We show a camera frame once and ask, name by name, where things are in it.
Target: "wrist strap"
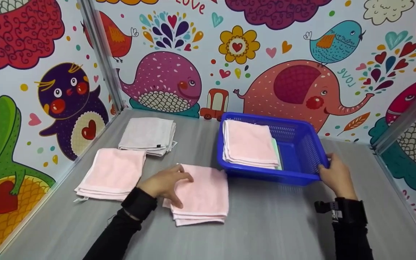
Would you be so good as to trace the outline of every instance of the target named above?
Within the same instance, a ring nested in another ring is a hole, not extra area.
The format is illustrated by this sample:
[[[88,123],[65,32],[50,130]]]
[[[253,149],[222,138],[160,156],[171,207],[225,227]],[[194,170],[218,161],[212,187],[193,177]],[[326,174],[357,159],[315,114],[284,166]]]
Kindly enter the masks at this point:
[[[144,221],[157,208],[157,199],[136,187],[124,199],[121,206],[130,215]]]

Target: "blue plastic basket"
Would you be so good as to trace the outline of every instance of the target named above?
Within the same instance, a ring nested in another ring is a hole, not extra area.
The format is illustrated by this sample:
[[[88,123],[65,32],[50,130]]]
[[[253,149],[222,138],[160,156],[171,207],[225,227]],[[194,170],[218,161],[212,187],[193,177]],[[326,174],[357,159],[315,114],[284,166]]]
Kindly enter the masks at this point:
[[[282,158],[283,170],[245,166],[224,161],[224,120],[237,120],[257,125],[269,125],[270,133],[277,140]],[[221,119],[218,133],[218,163],[230,177],[242,177],[274,181],[296,186],[306,186],[320,181],[317,166],[328,168],[329,162],[322,143],[310,123],[300,120],[286,120],[275,117],[263,117],[242,113],[227,112]]]

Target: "folded towel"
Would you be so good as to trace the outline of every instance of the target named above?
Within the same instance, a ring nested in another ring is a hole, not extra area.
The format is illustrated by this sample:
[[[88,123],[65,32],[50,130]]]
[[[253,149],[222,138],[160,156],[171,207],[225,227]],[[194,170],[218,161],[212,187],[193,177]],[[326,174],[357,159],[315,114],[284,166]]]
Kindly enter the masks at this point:
[[[224,171],[209,167],[182,165],[194,182],[179,181],[175,193],[184,207],[173,206],[168,199],[163,206],[170,208],[176,226],[203,222],[222,222],[229,211],[228,180]]]
[[[101,148],[75,191],[79,196],[123,201],[142,176],[145,159],[145,151]]]
[[[120,150],[145,150],[149,155],[163,156],[171,151],[176,124],[173,120],[140,117],[129,120],[118,144]]]
[[[225,120],[223,134],[225,161],[271,169],[279,166],[267,125]]]

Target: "bird wing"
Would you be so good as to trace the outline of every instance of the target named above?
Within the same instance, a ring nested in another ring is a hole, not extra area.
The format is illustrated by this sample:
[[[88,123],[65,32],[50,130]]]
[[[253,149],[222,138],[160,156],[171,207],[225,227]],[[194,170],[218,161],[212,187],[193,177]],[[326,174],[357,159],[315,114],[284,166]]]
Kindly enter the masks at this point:
[[[316,43],[317,47],[328,49],[332,46],[333,40],[335,39],[335,34],[324,35]]]

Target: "hand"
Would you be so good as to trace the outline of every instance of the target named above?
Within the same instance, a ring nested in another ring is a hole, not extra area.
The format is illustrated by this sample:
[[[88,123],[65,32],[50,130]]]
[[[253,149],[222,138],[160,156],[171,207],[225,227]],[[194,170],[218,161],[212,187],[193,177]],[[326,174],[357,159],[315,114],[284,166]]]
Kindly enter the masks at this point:
[[[328,153],[327,157],[331,159],[330,168],[319,165],[322,181],[335,192],[337,197],[358,200],[348,167],[334,153]]]
[[[137,187],[154,198],[162,196],[170,199],[175,207],[182,209],[182,202],[174,192],[174,185],[182,179],[187,179],[190,182],[194,181],[189,173],[184,172],[182,165],[178,164],[156,173]]]

